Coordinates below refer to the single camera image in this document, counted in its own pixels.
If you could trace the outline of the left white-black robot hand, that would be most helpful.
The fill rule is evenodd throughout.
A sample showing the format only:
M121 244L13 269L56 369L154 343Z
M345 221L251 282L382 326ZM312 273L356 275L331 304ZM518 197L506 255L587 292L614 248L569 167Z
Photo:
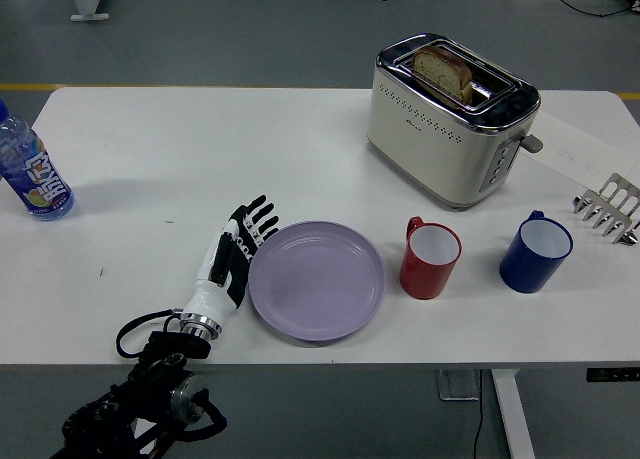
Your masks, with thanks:
M215 335L244 300L250 264L278 231L274 205L264 195L239 206L211 243L196 275L193 298L180 315L182 330Z

